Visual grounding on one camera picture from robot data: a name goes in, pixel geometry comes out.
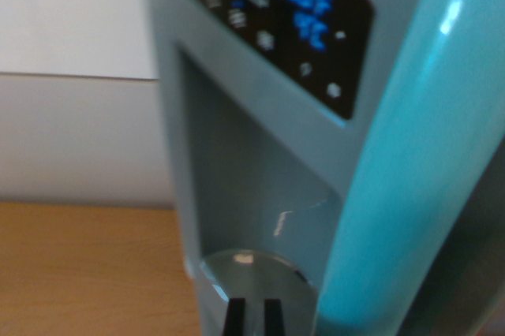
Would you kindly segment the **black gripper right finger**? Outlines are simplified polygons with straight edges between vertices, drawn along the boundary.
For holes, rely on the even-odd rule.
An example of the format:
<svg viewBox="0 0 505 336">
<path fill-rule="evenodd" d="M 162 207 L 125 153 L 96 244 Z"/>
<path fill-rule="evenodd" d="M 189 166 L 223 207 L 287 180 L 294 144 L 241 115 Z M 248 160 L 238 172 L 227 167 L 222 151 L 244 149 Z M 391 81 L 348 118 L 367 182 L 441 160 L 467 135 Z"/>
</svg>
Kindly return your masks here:
<svg viewBox="0 0 505 336">
<path fill-rule="evenodd" d="M 285 327 L 280 299 L 264 300 L 264 335 L 284 336 Z"/>
</svg>

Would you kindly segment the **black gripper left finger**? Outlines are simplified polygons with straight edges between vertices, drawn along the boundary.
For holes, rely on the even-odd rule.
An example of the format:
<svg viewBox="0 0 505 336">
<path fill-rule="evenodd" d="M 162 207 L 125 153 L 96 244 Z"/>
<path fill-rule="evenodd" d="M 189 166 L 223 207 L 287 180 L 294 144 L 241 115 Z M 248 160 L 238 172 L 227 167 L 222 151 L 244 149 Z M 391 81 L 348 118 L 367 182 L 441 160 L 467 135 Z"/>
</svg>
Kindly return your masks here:
<svg viewBox="0 0 505 336">
<path fill-rule="evenodd" d="M 223 336 L 242 336 L 245 326 L 245 298 L 230 298 L 226 309 Z"/>
</svg>

